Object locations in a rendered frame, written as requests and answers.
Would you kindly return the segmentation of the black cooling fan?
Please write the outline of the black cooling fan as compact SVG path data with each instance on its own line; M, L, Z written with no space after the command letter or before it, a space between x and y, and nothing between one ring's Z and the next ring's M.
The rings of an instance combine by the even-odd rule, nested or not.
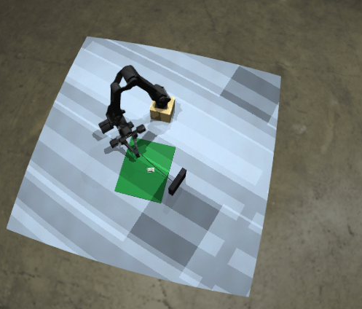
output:
M179 188L185 177L186 177L186 169L182 168L179 171L178 175L173 180L172 184L168 188L169 195L173 196L175 194L176 190Z

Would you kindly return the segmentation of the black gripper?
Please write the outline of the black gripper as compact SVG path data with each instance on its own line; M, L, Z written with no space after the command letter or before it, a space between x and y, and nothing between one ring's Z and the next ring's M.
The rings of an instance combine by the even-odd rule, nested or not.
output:
M121 123L119 123L116 127L118 128L118 127L124 127L124 125L127 125L127 122L126 121L124 121L124 122L121 122ZM119 128L118 128L119 129ZM117 129L117 130L118 130ZM128 132L126 135L124 135L124 136L122 136L122 137L120 137L120 138L114 138L114 139L112 139L112 140L110 140L109 141L109 143L111 144L111 147L112 148L114 148L114 147L116 147L116 146L119 146L119 142L121 143L121 145L125 145L125 146L127 146L133 153L134 153L134 151L133 151L133 149L132 149L132 147L129 145L129 143L127 142L127 140L126 140L126 138L129 138L129 137L133 137L133 140L134 140L134 143L135 143L135 146L136 146L136 148L138 149L138 145L137 145L137 137L138 137L138 133L142 133L142 132L144 132L146 130L146 128L144 127L144 124L141 124L141 125L139 125L139 126L137 126L136 127L136 130L134 130L134 131L130 131L130 132Z

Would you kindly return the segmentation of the green circuit board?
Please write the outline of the green circuit board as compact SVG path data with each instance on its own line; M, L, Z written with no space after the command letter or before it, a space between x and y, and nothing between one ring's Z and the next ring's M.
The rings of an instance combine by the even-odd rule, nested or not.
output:
M127 148L114 191L161 203L176 148L140 138L137 145L140 157Z

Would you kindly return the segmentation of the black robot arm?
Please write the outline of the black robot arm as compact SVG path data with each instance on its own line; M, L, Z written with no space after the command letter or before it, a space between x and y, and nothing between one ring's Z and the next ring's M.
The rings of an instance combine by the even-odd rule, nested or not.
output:
M119 86L122 78L124 78L127 83L124 87ZM113 126L117 126L119 123L126 121L123 115L126 111L124 109L120 109L120 98L122 97L122 93L124 91L130 90L135 86L145 90L151 99L156 102L154 108L167 109L168 102L170 102L171 98L165 91L164 87L158 84L154 85L147 81L144 77L138 74L133 66L125 66L117 73L115 80L110 84L111 99L106 112L107 119L98 123L103 134L113 129ZM130 121L127 125L124 125L124 127L118 127L119 129L117 129L122 137L132 131L133 127L134 125Z

